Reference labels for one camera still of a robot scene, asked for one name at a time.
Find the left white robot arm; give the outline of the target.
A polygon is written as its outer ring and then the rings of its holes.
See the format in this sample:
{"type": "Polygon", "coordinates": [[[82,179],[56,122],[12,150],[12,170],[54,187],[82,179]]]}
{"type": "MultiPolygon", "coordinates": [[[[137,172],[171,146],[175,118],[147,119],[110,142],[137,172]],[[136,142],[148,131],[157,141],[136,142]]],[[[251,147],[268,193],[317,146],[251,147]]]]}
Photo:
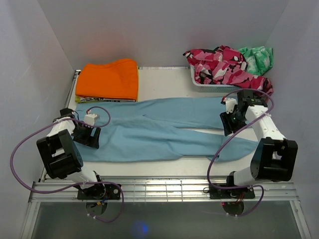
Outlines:
{"type": "Polygon", "coordinates": [[[87,113],[83,121],[74,121],[74,111],[64,108],[61,116],[54,119],[50,133],[39,140],[36,145],[48,175],[54,179],[69,179],[82,183],[81,190],[88,189],[89,194],[100,199],[106,193],[105,185],[99,181],[98,174],[84,166],[82,156],[75,143],[91,149],[99,148],[101,129],[93,128],[98,114],[87,113]]]}

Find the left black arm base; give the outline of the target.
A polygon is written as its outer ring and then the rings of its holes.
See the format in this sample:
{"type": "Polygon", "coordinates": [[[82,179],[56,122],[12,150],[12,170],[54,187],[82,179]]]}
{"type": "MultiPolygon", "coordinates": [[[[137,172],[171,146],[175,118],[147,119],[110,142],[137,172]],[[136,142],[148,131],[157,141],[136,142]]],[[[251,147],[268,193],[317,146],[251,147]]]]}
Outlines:
{"type": "Polygon", "coordinates": [[[78,200],[118,200],[121,197],[119,187],[114,184],[95,184],[86,189],[79,189],[77,194],[78,200]]]}

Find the light blue trousers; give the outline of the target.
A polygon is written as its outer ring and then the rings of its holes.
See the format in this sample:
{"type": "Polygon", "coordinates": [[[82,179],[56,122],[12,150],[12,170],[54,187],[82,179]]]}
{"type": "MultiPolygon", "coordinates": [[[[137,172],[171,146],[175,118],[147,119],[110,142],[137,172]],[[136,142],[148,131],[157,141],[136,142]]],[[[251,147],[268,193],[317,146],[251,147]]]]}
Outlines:
{"type": "Polygon", "coordinates": [[[91,109],[102,126],[99,149],[77,144],[86,162],[142,162],[207,157],[217,162],[239,160],[253,152],[256,141],[221,134],[220,97],[166,98],[136,103],[78,104],[81,118],[91,109]]]}

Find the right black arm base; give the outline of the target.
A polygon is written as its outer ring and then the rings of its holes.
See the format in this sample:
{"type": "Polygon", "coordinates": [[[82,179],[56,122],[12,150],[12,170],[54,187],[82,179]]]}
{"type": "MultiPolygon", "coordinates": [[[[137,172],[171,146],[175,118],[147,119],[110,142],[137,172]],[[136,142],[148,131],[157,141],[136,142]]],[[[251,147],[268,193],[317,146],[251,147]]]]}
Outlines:
{"type": "Polygon", "coordinates": [[[213,186],[209,186],[209,197],[210,199],[255,199],[255,193],[253,189],[241,188],[241,189],[225,189],[226,184],[217,184],[216,186],[221,187],[218,189],[213,186]]]}

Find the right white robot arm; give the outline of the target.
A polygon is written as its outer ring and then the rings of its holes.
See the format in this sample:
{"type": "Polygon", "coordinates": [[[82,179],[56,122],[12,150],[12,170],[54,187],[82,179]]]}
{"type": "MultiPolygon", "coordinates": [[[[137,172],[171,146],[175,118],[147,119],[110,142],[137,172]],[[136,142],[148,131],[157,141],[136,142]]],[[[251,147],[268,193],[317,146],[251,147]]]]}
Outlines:
{"type": "Polygon", "coordinates": [[[235,134],[247,126],[252,127],[259,141],[249,167],[233,171],[227,177],[226,194],[236,198],[243,192],[243,186],[290,181],[298,145],[277,129],[266,101],[252,90],[241,90],[236,99],[224,97],[221,102],[226,106],[226,111],[220,114],[224,134],[235,134]]]}

